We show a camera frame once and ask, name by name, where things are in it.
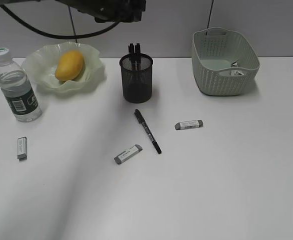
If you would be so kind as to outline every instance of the bottle label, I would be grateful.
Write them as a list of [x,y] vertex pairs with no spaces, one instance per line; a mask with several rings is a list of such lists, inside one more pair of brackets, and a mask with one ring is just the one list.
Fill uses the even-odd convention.
[[5,97],[8,105],[15,115],[25,115],[33,112],[38,107],[38,101],[31,88],[26,94],[18,97]]

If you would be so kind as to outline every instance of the light green basket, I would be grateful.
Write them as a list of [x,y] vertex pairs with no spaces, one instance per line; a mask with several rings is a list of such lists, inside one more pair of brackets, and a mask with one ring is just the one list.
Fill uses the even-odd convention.
[[[235,62],[238,67],[231,67]],[[254,80],[260,62],[243,35],[212,27],[193,34],[192,67],[202,93],[234,96],[243,94]],[[241,71],[243,75],[231,75],[232,71]]]

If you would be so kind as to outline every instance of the frosted glass bowl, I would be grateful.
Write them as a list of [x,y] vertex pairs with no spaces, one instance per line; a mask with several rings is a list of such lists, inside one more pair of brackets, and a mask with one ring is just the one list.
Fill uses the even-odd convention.
[[[55,72],[60,57],[72,50],[77,50],[83,55],[84,66],[74,80],[63,82],[55,77]],[[44,46],[28,55],[22,63],[22,68],[32,83],[57,93],[66,93],[80,90],[89,82],[100,81],[98,78],[101,78],[101,74],[98,74],[98,69],[102,68],[103,64],[99,54],[99,51],[90,45],[68,41]]]

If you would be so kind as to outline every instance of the plastic bottle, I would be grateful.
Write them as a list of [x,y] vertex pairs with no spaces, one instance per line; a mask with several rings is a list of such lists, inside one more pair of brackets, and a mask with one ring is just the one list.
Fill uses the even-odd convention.
[[13,61],[8,48],[0,48],[0,88],[16,119],[30,122],[42,114],[27,74]]

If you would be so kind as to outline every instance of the bottle cap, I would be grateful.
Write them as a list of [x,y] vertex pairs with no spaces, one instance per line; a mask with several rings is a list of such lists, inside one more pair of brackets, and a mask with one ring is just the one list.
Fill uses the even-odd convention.
[[6,47],[0,48],[0,63],[9,62],[12,60],[11,52]]

